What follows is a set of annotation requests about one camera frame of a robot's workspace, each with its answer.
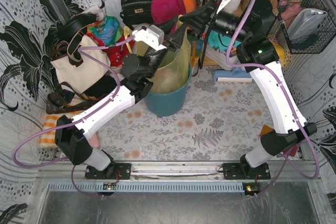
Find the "yellow-green trash bag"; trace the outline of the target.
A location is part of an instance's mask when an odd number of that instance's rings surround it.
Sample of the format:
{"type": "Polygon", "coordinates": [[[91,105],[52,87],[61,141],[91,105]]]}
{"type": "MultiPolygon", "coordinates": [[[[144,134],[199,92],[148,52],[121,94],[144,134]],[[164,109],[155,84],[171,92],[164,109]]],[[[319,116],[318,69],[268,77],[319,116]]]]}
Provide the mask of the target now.
{"type": "Polygon", "coordinates": [[[190,54],[191,46],[186,31],[180,50],[169,51],[161,63],[150,63],[145,58],[145,53],[143,56],[128,54],[123,58],[121,74],[128,82],[142,84],[152,82],[150,91],[153,93],[170,93],[187,81],[190,54]]]}

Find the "teal plastic trash bin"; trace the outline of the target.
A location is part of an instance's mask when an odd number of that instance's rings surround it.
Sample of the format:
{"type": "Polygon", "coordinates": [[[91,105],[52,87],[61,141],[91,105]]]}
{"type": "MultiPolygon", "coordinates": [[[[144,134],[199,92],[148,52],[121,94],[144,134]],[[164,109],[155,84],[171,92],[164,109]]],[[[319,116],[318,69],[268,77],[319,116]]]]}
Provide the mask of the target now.
{"type": "Polygon", "coordinates": [[[166,93],[157,94],[149,92],[144,98],[146,107],[159,118],[171,116],[183,107],[186,99],[188,84],[192,76],[192,66],[188,66],[188,79],[179,89],[166,93]]]}

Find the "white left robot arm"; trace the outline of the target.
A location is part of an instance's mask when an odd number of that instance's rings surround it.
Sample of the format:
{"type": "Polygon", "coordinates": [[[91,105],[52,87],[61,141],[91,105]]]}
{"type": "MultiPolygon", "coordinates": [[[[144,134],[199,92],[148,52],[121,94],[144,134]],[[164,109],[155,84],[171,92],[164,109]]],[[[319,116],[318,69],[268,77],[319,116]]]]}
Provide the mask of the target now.
{"type": "Polygon", "coordinates": [[[133,40],[148,45],[144,56],[128,54],[123,58],[122,81],[99,102],[69,119],[57,121],[55,143],[75,166],[85,164],[89,169],[102,172],[105,177],[114,172],[113,158],[103,150],[89,144],[93,134],[115,115],[141,101],[153,86],[154,77],[168,51],[177,52],[183,43],[186,25],[172,31],[178,17],[161,24],[134,30],[133,40]]]}

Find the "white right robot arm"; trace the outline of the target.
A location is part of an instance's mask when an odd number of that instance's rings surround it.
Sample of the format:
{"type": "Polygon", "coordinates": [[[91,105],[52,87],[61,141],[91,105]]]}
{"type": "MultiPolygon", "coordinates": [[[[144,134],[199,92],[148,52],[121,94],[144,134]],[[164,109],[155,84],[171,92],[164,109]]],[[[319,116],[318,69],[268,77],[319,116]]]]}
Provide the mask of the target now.
{"type": "Polygon", "coordinates": [[[240,18],[221,10],[215,0],[181,17],[198,35],[217,31],[231,39],[229,49],[240,41],[236,52],[238,67],[244,67],[258,85],[271,113],[274,129],[264,133],[252,151],[238,163],[222,165],[225,179],[270,179],[267,161],[289,154],[317,131],[298,110],[284,80],[279,56],[267,38],[275,15],[270,0],[251,0],[240,18]]]}

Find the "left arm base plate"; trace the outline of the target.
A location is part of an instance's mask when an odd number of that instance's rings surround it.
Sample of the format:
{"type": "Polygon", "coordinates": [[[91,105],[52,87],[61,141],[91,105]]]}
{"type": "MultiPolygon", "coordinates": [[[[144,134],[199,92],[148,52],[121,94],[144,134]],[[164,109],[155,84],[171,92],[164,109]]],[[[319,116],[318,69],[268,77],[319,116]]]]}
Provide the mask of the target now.
{"type": "Polygon", "coordinates": [[[130,163],[112,163],[104,170],[97,170],[92,166],[86,167],[86,179],[128,180],[131,175],[130,163]]]}

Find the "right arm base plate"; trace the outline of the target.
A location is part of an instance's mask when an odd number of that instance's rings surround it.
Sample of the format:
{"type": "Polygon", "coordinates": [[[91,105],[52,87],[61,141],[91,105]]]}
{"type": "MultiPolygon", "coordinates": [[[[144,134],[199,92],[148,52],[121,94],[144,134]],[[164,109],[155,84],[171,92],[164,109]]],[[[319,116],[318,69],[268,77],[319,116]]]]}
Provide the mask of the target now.
{"type": "Polygon", "coordinates": [[[224,178],[227,180],[271,179],[270,170],[267,163],[264,163],[258,167],[250,167],[245,163],[223,163],[222,168],[224,178]]]}

